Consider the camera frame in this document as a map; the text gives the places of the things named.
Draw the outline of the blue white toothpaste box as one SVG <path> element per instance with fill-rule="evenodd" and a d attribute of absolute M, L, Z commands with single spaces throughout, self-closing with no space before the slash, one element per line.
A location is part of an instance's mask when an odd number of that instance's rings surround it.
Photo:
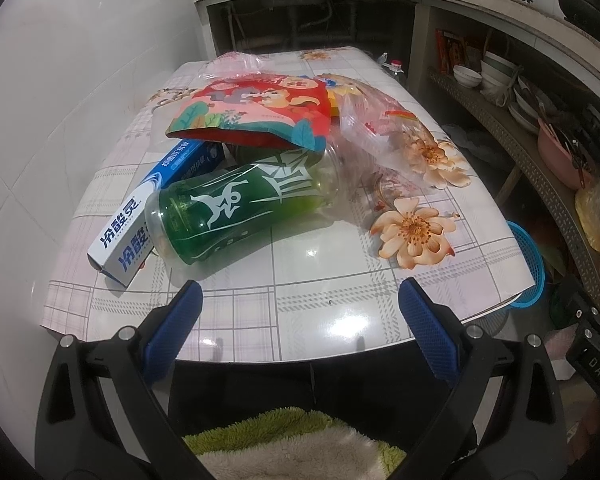
<path fill-rule="evenodd" d="M 144 174 L 106 221 L 87 249 L 90 265 L 127 288 L 154 248 L 145 219 L 148 198 L 174 182 L 208 174 L 223 160 L 219 143 L 181 140 L 175 144 Z"/>

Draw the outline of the green drink bottle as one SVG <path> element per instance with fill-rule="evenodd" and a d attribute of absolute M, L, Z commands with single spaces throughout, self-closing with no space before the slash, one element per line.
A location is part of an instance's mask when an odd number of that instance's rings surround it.
<path fill-rule="evenodd" d="M 146 226 L 161 258 L 192 266 L 271 226 L 329 208 L 341 189 L 330 146 L 321 154 L 283 151 L 153 192 Z"/>

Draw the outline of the clear plastic bag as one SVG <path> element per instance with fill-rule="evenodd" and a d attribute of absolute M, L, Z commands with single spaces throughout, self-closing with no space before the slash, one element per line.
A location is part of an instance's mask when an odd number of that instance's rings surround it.
<path fill-rule="evenodd" d="M 308 72 L 291 72 L 283 68 L 284 56 L 299 69 L 300 61 L 306 66 L 326 62 L 335 68 L 337 55 L 362 54 L 358 49 L 337 48 L 283 54 L 248 54 L 232 51 L 208 62 L 198 74 L 204 81 L 217 82 L 223 78 L 243 76 L 309 76 Z M 324 82 L 332 114 L 339 120 L 342 136 L 370 156 L 384 171 L 400 174 L 422 192 L 448 186 L 464 188 L 470 185 L 468 162 L 449 140 L 434 136 L 412 110 L 404 107 L 393 96 L 343 74 L 318 73 L 313 78 Z"/>

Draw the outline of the red cartoon snack bag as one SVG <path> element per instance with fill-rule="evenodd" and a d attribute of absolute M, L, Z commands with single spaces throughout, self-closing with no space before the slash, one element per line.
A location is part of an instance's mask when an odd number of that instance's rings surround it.
<path fill-rule="evenodd" d="M 224 78 L 184 99 L 166 136 L 321 153 L 332 123 L 331 109 L 320 80 L 279 74 Z"/>

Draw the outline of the blue plastic trash basket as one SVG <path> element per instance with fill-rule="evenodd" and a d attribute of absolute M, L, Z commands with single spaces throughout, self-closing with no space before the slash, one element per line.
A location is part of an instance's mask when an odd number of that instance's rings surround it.
<path fill-rule="evenodd" d="M 533 286 L 526 289 L 512 302 L 512 307 L 516 309 L 528 309 L 533 307 L 543 295 L 546 282 L 544 261 L 538 245 L 525 229 L 513 221 L 509 221 L 508 226 L 514 234 L 534 281 Z"/>

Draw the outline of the green white fluffy garment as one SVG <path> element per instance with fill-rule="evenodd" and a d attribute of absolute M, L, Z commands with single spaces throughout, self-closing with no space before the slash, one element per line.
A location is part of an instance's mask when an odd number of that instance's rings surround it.
<path fill-rule="evenodd" d="M 276 408 L 183 438 L 217 479 L 385 479 L 406 454 L 340 419 Z"/>

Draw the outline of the floral tablecloth table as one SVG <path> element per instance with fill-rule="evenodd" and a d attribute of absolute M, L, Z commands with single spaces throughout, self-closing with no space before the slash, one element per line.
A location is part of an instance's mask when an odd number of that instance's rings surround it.
<path fill-rule="evenodd" d="M 128 287 L 98 273 L 87 248 L 132 187 L 156 164 L 150 106 L 138 113 L 81 198 L 48 284 L 42 324 L 83 340 L 137 325 L 188 279 L 204 310 L 181 351 L 189 361 L 271 362 L 334 356 L 407 340 L 398 287 L 416 278 L 429 297 L 470 322 L 514 302 L 534 281 L 501 211 L 478 179 L 418 203 L 453 221 L 433 266 L 401 268 L 378 255 L 370 226 L 396 184 L 365 185 L 334 220 L 315 216 L 242 240 L 200 266 L 168 268 L 150 255 Z"/>

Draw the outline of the wicker lower shelf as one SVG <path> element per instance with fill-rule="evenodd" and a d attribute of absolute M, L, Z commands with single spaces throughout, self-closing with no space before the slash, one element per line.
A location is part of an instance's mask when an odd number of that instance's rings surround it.
<path fill-rule="evenodd" d="M 494 136 L 529 180 L 562 233 L 584 289 L 600 308 L 600 255 L 586 240 L 574 206 L 576 193 L 542 161 L 535 137 L 518 126 L 505 110 L 489 103 L 480 92 L 461 86 L 452 76 L 430 67 L 428 78 Z"/>

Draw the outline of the yellow plastic bag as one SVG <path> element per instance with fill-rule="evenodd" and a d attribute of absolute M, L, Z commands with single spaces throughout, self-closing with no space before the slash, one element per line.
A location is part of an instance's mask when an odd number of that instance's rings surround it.
<path fill-rule="evenodd" d="M 600 176 L 577 192 L 574 204 L 588 244 L 600 252 Z"/>

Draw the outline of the pink plastic basin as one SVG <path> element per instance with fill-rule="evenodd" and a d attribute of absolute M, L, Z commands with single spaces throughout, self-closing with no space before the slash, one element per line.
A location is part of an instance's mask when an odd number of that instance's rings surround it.
<path fill-rule="evenodd" d="M 586 188 L 593 180 L 592 174 L 583 167 L 574 166 L 570 151 L 562 146 L 558 136 L 542 118 L 538 119 L 538 124 L 538 150 L 544 164 L 570 190 Z"/>

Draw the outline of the white bowl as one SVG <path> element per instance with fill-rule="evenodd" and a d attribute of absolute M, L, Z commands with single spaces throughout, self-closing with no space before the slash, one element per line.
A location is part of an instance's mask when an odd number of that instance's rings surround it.
<path fill-rule="evenodd" d="M 454 79 L 468 89 L 477 88 L 482 83 L 482 76 L 464 65 L 453 66 Z"/>

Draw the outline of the stack of white dishes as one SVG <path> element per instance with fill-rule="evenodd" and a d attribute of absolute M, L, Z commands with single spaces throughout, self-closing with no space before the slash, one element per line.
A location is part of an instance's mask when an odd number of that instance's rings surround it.
<path fill-rule="evenodd" d="M 497 107 L 504 107 L 512 98 L 514 84 L 521 70 L 519 65 L 490 51 L 483 53 L 480 62 L 482 96 Z"/>

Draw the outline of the oil bottle on floor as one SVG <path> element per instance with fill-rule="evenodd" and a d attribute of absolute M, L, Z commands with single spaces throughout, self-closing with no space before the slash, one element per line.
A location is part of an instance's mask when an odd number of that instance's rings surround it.
<path fill-rule="evenodd" d="M 395 79 L 402 87 L 407 85 L 406 73 L 400 60 L 390 60 L 387 52 L 384 52 L 378 59 L 380 67 Z"/>

